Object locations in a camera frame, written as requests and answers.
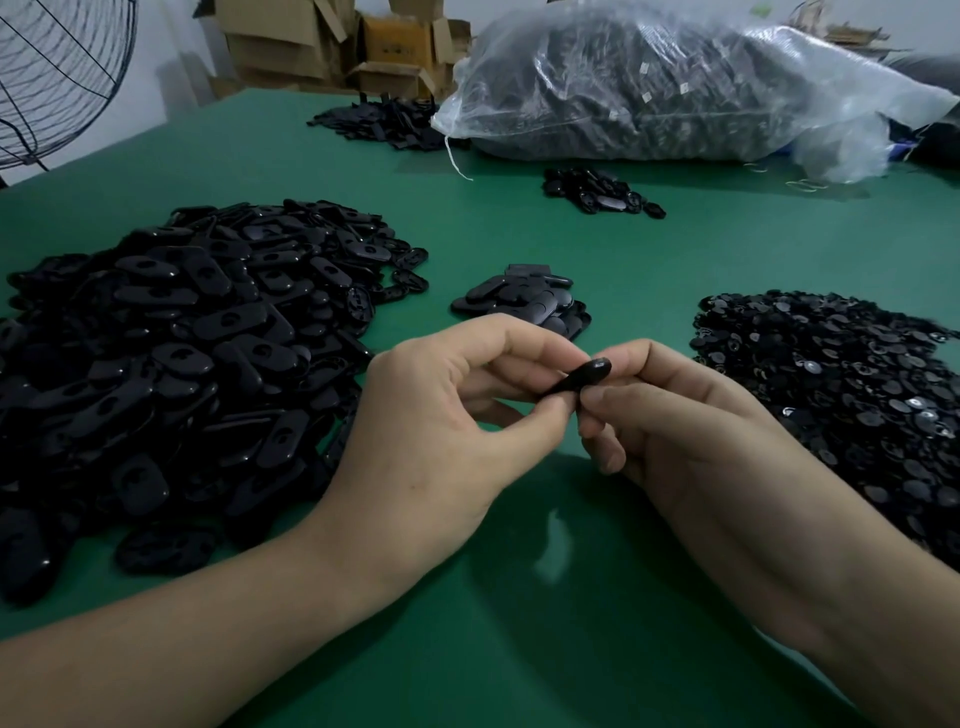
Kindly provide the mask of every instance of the right hand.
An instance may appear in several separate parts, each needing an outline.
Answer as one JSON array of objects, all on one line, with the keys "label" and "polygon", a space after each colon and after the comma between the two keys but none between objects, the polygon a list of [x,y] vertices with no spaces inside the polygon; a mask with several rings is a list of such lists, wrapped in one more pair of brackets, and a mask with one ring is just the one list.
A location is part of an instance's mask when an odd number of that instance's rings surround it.
[{"label": "right hand", "polygon": [[757,627],[816,651],[864,542],[909,544],[731,379],[646,339],[596,355],[612,371],[581,404],[607,425],[580,432],[601,472],[641,486]]}]

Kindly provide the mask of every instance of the finger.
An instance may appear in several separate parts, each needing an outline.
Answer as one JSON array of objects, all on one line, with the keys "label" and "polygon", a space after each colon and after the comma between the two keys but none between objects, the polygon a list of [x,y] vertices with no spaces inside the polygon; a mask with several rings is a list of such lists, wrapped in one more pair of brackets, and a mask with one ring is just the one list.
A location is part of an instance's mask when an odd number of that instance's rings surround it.
[{"label": "finger", "polygon": [[584,438],[582,442],[584,450],[602,474],[611,475],[623,470],[627,462],[627,453],[616,439],[610,425],[605,425],[596,437]]},{"label": "finger", "polygon": [[465,400],[464,409],[478,423],[497,427],[509,427],[523,419],[509,404],[497,400]]},{"label": "finger", "polygon": [[490,364],[472,370],[457,388],[464,399],[499,397],[504,400],[536,401],[564,375],[539,362],[505,354]]},{"label": "finger", "polygon": [[487,433],[490,463],[500,489],[531,470],[560,444],[575,401],[572,392],[544,397],[519,422]]},{"label": "finger", "polygon": [[617,430],[657,435],[698,458],[726,456],[736,416],[643,382],[622,387],[587,387],[584,408]]},{"label": "finger", "polygon": [[605,349],[597,356],[606,356],[610,360],[609,378],[635,376],[660,389],[722,407],[734,414],[772,419],[766,408],[732,379],[656,341],[636,339]]},{"label": "finger", "polygon": [[589,361],[586,352],[560,334],[535,327],[507,314],[492,314],[464,321],[426,337],[449,365],[457,386],[471,370],[510,354],[537,361],[544,367],[569,372]]}]

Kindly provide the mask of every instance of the hand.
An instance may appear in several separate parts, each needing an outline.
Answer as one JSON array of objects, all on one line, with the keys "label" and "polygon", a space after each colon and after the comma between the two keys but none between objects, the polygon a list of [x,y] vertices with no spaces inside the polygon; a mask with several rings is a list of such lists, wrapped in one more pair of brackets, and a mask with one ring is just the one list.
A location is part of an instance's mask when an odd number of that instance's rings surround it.
[{"label": "hand", "polygon": [[640,485],[704,571],[781,643],[818,646],[849,596],[852,555],[865,552],[853,542],[882,535],[912,547],[731,379],[643,339],[597,356],[612,372],[581,404],[608,425],[581,422],[585,448],[602,472]]},{"label": "hand", "polygon": [[535,401],[586,361],[562,336],[505,314],[380,354],[340,468],[301,530],[323,539],[350,584],[378,590],[371,609],[397,598],[561,442],[575,396],[544,398],[525,417],[498,400]]}]

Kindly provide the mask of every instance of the clear plastic bag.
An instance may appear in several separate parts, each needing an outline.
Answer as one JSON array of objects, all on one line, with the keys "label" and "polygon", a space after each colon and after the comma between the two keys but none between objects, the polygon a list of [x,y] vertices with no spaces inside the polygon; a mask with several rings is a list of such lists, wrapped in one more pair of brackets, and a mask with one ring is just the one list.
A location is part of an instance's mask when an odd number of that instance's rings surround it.
[{"label": "clear plastic bag", "polygon": [[879,114],[918,128],[958,99],[783,26],[675,0],[564,0],[493,22],[454,69],[439,132],[516,159],[736,159],[793,144],[813,179],[882,174]]}]

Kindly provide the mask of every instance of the cardboard box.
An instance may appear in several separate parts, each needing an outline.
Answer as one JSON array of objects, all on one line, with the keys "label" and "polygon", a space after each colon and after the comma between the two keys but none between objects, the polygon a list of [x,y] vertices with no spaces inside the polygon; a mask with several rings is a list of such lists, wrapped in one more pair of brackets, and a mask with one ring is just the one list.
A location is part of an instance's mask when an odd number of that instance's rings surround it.
[{"label": "cardboard box", "polygon": [[437,63],[453,65],[470,53],[470,24],[467,20],[442,17],[433,21],[433,49]]},{"label": "cardboard box", "polygon": [[444,16],[444,0],[390,0],[390,10],[415,17],[421,23],[432,23]]},{"label": "cardboard box", "polygon": [[214,98],[217,100],[225,99],[245,88],[273,88],[308,93],[334,93],[346,96],[355,96],[357,93],[355,88],[331,86],[314,78],[270,73],[256,68],[237,68],[237,74],[240,76],[239,79],[207,76]]},{"label": "cardboard box", "polygon": [[364,61],[348,74],[348,79],[364,93],[389,93],[403,99],[428,99],[437,95],[433,77],[418,65]]},{"label": "cardboard box", "polygon": [[355,26],[353,0],[216,0],[237,66],[343,80],[340,43]]},{"label": "cardboard box", "polygon": [[429,23],[398,17],[363,15],[360,22],[360,60],[400,63],[433,69],[433,44]]}]

